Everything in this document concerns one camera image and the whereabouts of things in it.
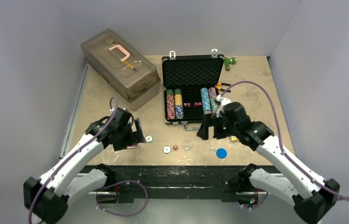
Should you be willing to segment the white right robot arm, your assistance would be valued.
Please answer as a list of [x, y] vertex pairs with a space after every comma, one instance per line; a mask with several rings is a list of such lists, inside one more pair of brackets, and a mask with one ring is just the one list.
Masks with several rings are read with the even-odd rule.
[[335, 205], [339, 183], [334, 179], [325, 180], [308, 168], [279, 142], [279, 137], [266, 124], [251, 121], [240, 103], [224, 103], [216, 114], [204, 115], [197, 136], [207, 140], [211, 126], [214, 138], [235, 136], [240, 143], [270, 161], [284, 176], [278, 178], [251, 163], [238, 174], [237, 192], [251, 188], [265, 190], [292, 206], [307, 224], [318, 223]]

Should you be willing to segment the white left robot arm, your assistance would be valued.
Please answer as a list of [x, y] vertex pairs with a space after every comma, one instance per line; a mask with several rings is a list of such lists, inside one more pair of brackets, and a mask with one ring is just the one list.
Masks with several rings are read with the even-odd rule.
[[118, 151], [145, 141], [140, 120], [125, 109], [116, 108], [111, 116], [91, 123], [78, 144], [53, 168], [39, 178], [30, 177], [24, 182], [28, 222], [38, 217], [42, 224], [56, 224], [69, 206], [83, 195], [96, 189], [117, 189], [124, 182], [104, 164], [97, 165], [84, 177], [77, 178], [77, 175], [108, 146]]

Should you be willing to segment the clear round button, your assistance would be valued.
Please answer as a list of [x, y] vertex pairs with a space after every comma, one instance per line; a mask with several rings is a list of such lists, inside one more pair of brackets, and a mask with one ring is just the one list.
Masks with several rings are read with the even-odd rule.
[[182, 143], [182, 148], [185, 150], [185, 151], [189, 151], [193, 148], [193, 143], [189, 140], [185, 140], [183, 141]]

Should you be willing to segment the blue round button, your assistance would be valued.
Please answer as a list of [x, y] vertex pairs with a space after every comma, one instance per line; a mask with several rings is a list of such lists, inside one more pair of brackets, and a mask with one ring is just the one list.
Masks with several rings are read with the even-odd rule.
[[216, 156], [220, 159], [225, 159], [227, 156], [227, 151], [224, 148], [219, 148], [216, 150]]

